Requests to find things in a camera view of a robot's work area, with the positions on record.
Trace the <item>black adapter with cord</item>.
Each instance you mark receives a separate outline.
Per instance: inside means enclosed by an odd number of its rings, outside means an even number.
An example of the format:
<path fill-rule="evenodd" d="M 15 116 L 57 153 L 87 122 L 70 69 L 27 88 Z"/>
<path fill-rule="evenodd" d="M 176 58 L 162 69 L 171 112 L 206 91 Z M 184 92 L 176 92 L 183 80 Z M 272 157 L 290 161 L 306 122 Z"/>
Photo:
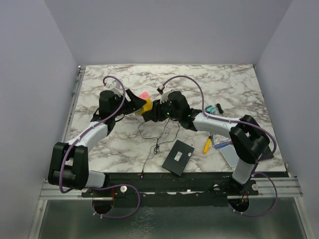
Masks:
<path fill-rule="evenodd" d="M 219 114 L 221 114 L 221 115 L 224 114 L 224 110 L 222 109 L 220 103 L 217 103 L 217 104 L 215 105 L 215 107 L 217 108 Z"/>

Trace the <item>pink power strip socket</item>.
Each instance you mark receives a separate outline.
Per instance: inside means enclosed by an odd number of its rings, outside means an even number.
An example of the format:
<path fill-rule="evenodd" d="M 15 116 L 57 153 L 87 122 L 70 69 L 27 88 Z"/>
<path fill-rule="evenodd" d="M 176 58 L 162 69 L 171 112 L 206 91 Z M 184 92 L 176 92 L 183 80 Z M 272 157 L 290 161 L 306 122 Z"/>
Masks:
<path fill-rule="evenodd" d="M 150 96 L 148 94 L 148 92 L 143 92 L 139 95 L 139 98 L 143 99 L 143 100 L 146 100 L 146 99 L 149 99 Z"/>

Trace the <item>yellow plug adapter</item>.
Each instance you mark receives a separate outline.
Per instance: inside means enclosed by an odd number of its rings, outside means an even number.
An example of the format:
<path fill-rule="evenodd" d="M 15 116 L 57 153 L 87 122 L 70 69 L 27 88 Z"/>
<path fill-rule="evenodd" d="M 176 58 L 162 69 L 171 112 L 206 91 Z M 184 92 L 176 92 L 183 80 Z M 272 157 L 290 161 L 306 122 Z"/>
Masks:
<path fill-rule="evenodd" d="M 152 103 L 152 101 L 150 100 L 150 98 L 149 99 L 146 99 L 146 103 L 141 107 L 141 108 L 143 108 L 140 112 L 137 112 L 137 113 L 135 113 L 136 115 L 142 115 L 142 114 L 144 114 L 144 113 L 146 113 L 146 112 L 148 112 L 148 111 L 150 111 L 151 109 L 152 109 L 152 107 L 153 107 L 153 103 Z"/>

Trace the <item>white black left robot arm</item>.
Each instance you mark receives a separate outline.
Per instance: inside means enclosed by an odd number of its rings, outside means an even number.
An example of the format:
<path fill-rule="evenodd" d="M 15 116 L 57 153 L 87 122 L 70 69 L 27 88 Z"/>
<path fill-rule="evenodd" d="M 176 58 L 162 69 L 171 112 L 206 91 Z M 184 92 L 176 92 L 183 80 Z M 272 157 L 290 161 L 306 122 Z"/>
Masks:
<path fill-rule="evenodd" d="M 93 188 L 98 196 L 106 196 L 110 191 L 110 184 L 105 181 L 104 173 L 89 170 L 89 152 L 110 134 L 117 116 L 151 108 L 150 99 L 137 97 L 129 89 L 124 94 L 117 90 L 102 91 L 99 107 L 89 126 L 74 139 L 54 145 L 48 182 L 59 186 L 62 193 L 73 189 Z"/>

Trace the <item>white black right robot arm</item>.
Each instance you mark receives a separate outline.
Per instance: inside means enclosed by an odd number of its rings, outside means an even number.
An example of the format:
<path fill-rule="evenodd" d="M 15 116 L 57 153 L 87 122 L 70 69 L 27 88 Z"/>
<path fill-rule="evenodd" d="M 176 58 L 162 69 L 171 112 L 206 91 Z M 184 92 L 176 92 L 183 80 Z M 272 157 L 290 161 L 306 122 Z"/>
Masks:
<path fill-rule="evenodd" d="M 229 138 L 239 157 L 232 180 L 229 182 L 229 189 L 235 195 L 244 192 L 257 161 L 268 150 L 270 143 L 269 137 L 254 118 L 245 115 L 240 119 L 227 119 L 193 109 L 180 91 L 171 91 L 163 96 L 164 100 L 153 101 L 151 108 L 142 113 L 144 120 L 176 120 L 184 129 L 205 131 Z"/>

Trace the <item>teal usb charger plug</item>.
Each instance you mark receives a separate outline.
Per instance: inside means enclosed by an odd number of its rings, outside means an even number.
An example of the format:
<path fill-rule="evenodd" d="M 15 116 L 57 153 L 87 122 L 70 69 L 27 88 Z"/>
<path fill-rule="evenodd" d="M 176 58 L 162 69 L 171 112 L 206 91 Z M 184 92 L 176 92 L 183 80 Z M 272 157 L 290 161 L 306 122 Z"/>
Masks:
<path fill-rule="evenodd" d="M 211 115 L 213 115 L 216 112 L 215 107 L 213 107 L 212 105 L 205 107 L 204 110 L 206 113 L 211 114 Z"/>

